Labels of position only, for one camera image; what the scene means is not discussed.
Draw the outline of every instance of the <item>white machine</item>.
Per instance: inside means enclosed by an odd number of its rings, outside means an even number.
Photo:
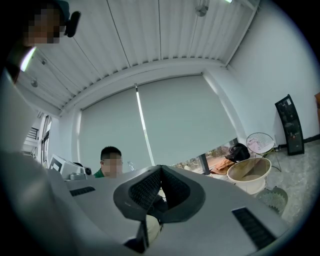
[[[87,180],[92,174],[89,167],[70,162],[55,154],[52,155],[49,169],[58,171],[64,180]]]

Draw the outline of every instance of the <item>window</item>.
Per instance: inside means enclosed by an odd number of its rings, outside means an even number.
[[[51,127],[52,117],[47,115],[44,120],[41,140],[41,164],[45,168],[49,168],[48,160],[48,145],[49,145],[49,132]]]
[[[224,159],[225,156],[229,154],[230,147],[236,143],[238,143],[238,140],[235,138],[224,145],[208,151],[205,154],[191,158],[184,162],[173,164],[172,166],[192,171],[194,173],[208,175],[210,170],[212,170],[219,161]]]

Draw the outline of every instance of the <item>black mesh panel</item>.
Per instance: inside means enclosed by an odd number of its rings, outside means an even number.
[[[129,197],[146,211],[153,204],[161,187],[160,170],[129,189]]]
[[[162,189],[168,208],[171,209],[190,196],[190,187],[166,170],[161,172]]]

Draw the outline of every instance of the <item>black bag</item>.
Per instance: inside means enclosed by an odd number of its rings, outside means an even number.
[[[229,152],[230,154],[228,154],[225,158],[235,163],[246,160],[250,157],[248,148],[241,143],[237,143],[230,147]]]

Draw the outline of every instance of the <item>white ceiling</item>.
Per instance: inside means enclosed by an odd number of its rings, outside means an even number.
[[[75,36],[40,45],[17,81],[60,110],[97,81],[143,63],[204,58],[227,64],[256,10],[249,0],[208,0],[204,17],[195,12],[199,0],[68,2],[70,13],[82,14]]]

